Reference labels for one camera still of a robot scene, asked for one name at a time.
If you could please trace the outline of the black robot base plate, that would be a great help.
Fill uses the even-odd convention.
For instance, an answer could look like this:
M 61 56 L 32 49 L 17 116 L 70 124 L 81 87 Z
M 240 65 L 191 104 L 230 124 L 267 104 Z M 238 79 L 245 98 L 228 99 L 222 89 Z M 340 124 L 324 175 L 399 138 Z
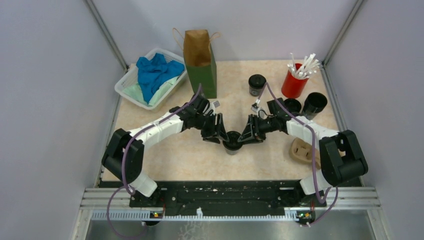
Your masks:
M 192 216 L 197 209 L 207 217 L 282 216 L 285 208 L 322 206 L 298 180 L 158 181 L 150 197 L 137 193 L 129 205 L 164 209 L 167 217 Z

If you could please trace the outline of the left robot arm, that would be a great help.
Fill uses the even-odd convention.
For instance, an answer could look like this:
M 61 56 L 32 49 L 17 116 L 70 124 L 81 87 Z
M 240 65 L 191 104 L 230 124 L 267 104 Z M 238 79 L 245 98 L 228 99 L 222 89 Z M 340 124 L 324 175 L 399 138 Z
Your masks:
M 195 128 L 203 141 L 220 144 L 229 142 L 223 115 L 215 105 L 201 95 L 193 96 L 182 107 L 174 107 L 159 119 L 145 126 L 126 131 L 117 129 L 106 147 L 101 164 L 126 183 L 129 194 L 141 194 L 149 207 L 160 202 L 157 183 L 143 172 L 144 152 L 167 137 Z

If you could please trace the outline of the stack of black lids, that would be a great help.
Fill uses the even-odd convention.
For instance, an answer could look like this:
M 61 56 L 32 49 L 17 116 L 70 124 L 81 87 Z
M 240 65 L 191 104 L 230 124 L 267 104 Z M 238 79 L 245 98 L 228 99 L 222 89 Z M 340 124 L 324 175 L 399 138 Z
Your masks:
M 302 110 L 301 103 L 294 98 L 287 98 L 284 100 L 285 108 L 292 114 L 297 113 L 299 114 Z

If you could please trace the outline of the black coffee cup lid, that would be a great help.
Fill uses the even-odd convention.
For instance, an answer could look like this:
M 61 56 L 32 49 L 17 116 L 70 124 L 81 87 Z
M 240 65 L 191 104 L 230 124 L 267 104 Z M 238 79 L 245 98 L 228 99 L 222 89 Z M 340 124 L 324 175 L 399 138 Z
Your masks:
M 263 88 L 266 82 L 266 78 L 261 74 L 253 74 L 248 79 L 249 86 L 255 89 Z

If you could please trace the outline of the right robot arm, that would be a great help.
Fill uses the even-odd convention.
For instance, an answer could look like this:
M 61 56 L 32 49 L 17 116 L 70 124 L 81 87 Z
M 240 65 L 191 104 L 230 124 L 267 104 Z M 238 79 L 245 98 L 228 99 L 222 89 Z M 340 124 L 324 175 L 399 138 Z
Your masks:
M 267 133 L 275 131 L 301 139 L 319 152 L 320 169 L 299 181 L 293 200 L 307 206 L 314 194 L 337 187 L 365 175 L 369 167 L 356 134 L 351 130 L 337 131 L 323 127 L 306 117 L 289 112 L 282 98 L 267 102 L 269 116 L 251 114 L 238 144 L 262 143 Z

